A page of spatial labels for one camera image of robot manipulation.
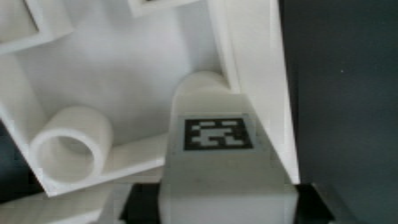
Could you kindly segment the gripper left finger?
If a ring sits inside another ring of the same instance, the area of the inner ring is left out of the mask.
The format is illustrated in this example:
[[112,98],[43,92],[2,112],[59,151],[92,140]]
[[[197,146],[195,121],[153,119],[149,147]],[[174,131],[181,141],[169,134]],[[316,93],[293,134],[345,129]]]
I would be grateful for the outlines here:
[[133,224],[130,209],[133,193],[133,184],[123,183],[114,186],[103,207],[103,224]]

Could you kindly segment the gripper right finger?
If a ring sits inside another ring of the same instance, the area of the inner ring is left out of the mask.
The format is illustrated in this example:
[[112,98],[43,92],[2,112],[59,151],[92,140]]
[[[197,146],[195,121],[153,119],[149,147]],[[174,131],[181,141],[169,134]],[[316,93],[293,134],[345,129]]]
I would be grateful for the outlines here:
[[313,183],[311,190],[311,221],[314,224],[341,224],[334,189],[330,186]]

